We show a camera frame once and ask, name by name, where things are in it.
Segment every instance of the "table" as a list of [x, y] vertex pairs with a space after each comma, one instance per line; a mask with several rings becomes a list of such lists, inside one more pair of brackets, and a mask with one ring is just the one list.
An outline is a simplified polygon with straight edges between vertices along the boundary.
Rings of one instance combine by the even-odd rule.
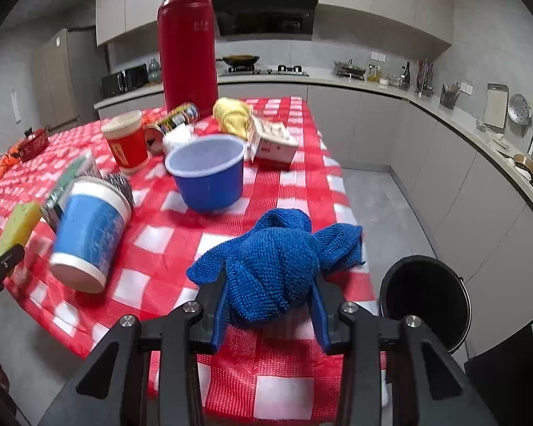
[[[186, 277], [186, 269], [209, 248], [251, 229], [268, 209], [299, 208], [310, 216], [313, 231], [335, 222], [356, 223], [339, 163], [326, 149], [306, 102], [297, 97], [247, 102], [284, 122], [298, 139], [290, 171], [260, 169], [246, 161], [243, 196], [227, 209], [203, 215], [186, 207], [163, 157], [152, 157], [130, 178], [136, 208], [105, 293], [75, 292], [48, 272], [54, 233], [42, 220], [26, 246], [24, 262], [6, 281], [18, 304], [61, 343], [86, 357], [122, 315], [154, 318], [193, 299], [197, 286]], [[152, 109], [144, 116], [164, 113]], [[205, 134], [214, 124], [213, 118], [203, 120], [197, 132]], [[16, 165], [0, 181], [0, 234], [14, 205], [43, 202], [66, 165], [85, 149], [92, 150], [102, 172], [117, 170], [100, 122], [52, 136], [42, 154]], [[348, 300], [377, 313], [367, 263], [330, 280]], [[159, 354], [153, 353], [152, 392], [158, 390], [158, 367]], [[229, 326], [219, 353], [199, 355], [198, 368], [207, 414], [315, 422], [335, 417], [341, 356], [321, 352], [306, 307], [257, 331]]]

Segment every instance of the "gray floor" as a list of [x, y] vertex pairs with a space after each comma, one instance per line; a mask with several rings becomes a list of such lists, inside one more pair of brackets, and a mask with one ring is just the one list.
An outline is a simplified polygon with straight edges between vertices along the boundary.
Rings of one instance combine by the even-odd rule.
[[[353, 212], [364, 228], [376, 293], [387, 270], [400, 258], [410, 254], [434, 255], [418, 220], [389, 174], [344, 170], [344, 185]], [[2, 292], [0, 361], [10, 379], [11, 396], [30, 423], [37, 425], [81, 359], [41, 329], [9, 293]], [[383, 411], [382, 423], [392, 424], [391, 404]]]

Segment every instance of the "black trash bin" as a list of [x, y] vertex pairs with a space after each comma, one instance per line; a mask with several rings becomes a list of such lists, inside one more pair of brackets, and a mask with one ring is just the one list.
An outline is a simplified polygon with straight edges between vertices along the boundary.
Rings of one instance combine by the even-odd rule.
[[434, 258], [408, 256], [397, 261], [383, 278], [379, 303], [384, 317], [419, 316], [451, 354], [470, 329], [470, 298], [462, 280]]

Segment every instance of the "microfiber cloth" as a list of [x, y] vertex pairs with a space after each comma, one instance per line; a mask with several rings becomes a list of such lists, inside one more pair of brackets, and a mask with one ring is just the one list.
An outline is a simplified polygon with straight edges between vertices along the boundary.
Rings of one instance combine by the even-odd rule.
[[272, 209], [246, 234], [203, 254], [188, 277], [197, 285], [213, 282], [225, 261], [233, 323], [270, 320], [304, 303], [317, 274], [364, 262], [360, 226], [338, 223], [311, 232], [303, 211]]

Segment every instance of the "blue bowl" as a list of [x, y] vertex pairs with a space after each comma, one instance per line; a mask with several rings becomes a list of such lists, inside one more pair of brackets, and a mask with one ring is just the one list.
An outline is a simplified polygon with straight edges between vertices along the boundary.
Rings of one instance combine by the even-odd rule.
[[185, 204], [199, 212], [226, 208], [243, 193], [247, 143], [232, 135], [211, 135], [175, 148], [165, 160]]

